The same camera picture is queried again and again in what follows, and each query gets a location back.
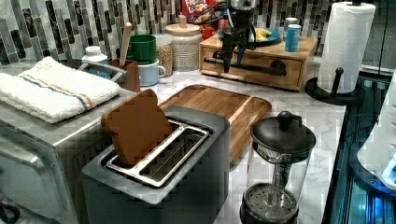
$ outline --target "mosaic tile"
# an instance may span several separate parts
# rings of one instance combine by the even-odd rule
[[[59,32],[58,22],[55,16],[55,10],[51,1],[46,1],[47,11],[49,13],[49,23],[52,29],[53,38],[55,40],[55,46],[58,53],[64,53],[64,48],[62,46],[61,34]]]
[[[40,11],[38,10],[38,4],[36,0],[29,0],[29,6],[32,10],[32,17],[37,18],[40,17]]]
[[[9,63],[17,63],[20,61],[17,53],[8,54]]]
[[[331,4],[327,0],[258,0],[254,24],[283,31],[287,17],[296,17],[305,35],[318,38],[323,50]],[[117,57],[123,25],[131,21],[134,34],[164,33],[178,22],[179,0],[12,0],[12,18],[0,20],[1,61],[80,57],[83,49],[100,46]]]
[[[34,37],[31,40],[32,40],[32,47],[35,52],[35,58],[37,60],[42,60],[44,57],[43,50],[41,49],[40,41],[38,40],[38,37]]]
[[[41,18],[35,18],[33,20],[35,21],[35,28],[37,30],[37,37],[38,37],[38,40],[40,41],[41,48],[48,49],[49,45],[47,44],[47,38],[46,38],[46,34],[44,32],[44,27],[41,22]]]
[[[9,33],[6,19],[0,19],[0,36],[7,54],[15,53],[15,46],[11,34]]]
[[[15,19],[20,30],[21,41],[25,48],[32,47],[32,43],[29,38],[29,32],[24,21],[24,16],[22,14],[20,1],[11,1],[12,10],[14,11]]]
[[[9,58],[6,52],[6,47],[3,43],[3,38],[0,37],[0,64],[7,65],[9,64]]]
[[[72,34],[73,35],[78,35],[79,34],[79,30],[78,30],[78,19],[77,19],[77,14],[75,11],[75,4],[73,1],[71,0],[66,0],[65,1],[67,4],[67,14],[69,14],[69,19],[70,19],[70,26],[72,28]]]
[[[12,42],[14,43],[15,49],[17,51],[18,57],[20,59],[26,58],[25,48],[22,44],[20,31],[19,30],[12,30],[10,31]]]

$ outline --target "striped towel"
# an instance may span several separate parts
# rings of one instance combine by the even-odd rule
[[[18,76],[0,73],[0,100],[48,123],[68,119],[113,98],[120,86],[46,57]]]

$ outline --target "french press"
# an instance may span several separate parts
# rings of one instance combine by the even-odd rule
[[[251,127],[247,189],[240,208],[242,223],[297,223],[315,135],[302,118],[282,111]]]

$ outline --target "toaster slot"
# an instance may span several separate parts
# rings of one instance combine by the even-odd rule
[[[157,157],[150,161],[139,174],[156,181],[164,179],[166,175],[183,162],[183,159],[196,148],[198,142],[204,136],[204,133],[189,128],[185,129]]]
[[[161,187],[209,136],[208,131],[200,128],[169,122],[173,132],[137,165],[123,166],[116,155],[106,161],[106,168],[152,187]]]

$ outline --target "blue bottle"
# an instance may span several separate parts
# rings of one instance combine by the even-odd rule
[[[285,51],[296,52],[298,49],[298,41],[300,39],[301,25],[290,24],[288,26],[288,34],[286,38]]]

